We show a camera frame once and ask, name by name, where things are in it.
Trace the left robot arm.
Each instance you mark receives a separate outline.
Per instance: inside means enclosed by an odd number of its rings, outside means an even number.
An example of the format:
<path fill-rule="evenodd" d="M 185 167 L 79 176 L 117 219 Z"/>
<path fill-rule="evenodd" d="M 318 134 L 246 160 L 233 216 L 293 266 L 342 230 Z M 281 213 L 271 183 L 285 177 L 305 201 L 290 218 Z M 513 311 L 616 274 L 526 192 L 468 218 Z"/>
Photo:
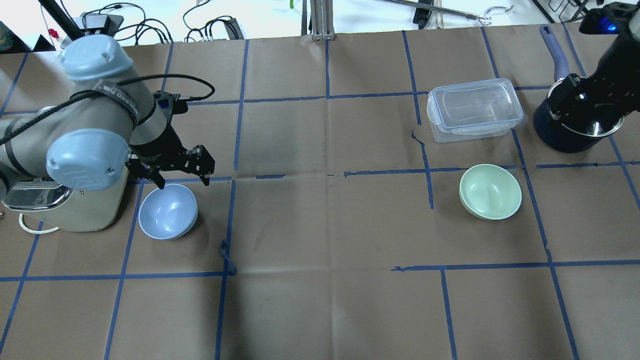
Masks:
<path fill-rule="evenodd" d="M 185 74 L 174 79 L 208 87 L 202 96 L 151 92 L 146 81 L 169 75 L 139 75 L 134 61 L 114 38 L 89 35 L 74 40 L 60 56 L 74 83 L 67 101 L 34 116 L 1 122 L 0 193 L 18 182 L 50 178 L 74 191 L 104 191 L 125 169 L 163 189 L 163 172 L 193 174 L 208 186 L 215 160 L 203 145 L 183 146 L 172 117 L 188 103 L 206 100 L 215 87 Z"/>

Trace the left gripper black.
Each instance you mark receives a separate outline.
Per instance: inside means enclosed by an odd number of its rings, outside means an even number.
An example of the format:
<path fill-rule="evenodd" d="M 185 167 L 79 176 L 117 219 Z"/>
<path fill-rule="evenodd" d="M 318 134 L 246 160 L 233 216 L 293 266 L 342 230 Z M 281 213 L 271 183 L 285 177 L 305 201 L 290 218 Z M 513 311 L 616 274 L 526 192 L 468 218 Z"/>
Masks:
<path fill-rule="evenodd" d="M 171 125 L 152 141 L 142 145 L 131 145 L 132 153 L 125 161 L 129 173 L 138 180 L 144 179 L 163 190 L 166 180 L 162 172 L 178 171 L 198 176 L 204 186 L 210 186 L 216 162 L 203 145 L 192 149 L 183 146 Z"/>

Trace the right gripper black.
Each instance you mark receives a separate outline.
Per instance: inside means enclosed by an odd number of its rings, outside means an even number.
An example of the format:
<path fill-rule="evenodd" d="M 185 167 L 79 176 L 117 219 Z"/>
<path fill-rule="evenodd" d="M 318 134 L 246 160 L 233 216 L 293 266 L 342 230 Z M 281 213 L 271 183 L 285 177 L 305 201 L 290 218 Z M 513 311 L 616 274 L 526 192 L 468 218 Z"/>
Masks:
<path fill-rule="evenodd" d="M 620 33 L 594 73 L 570 73 L 550 91 L 551 118 L 570 132 L 608 136 L 624 117 L 639 110 L 639 39 Z"/>

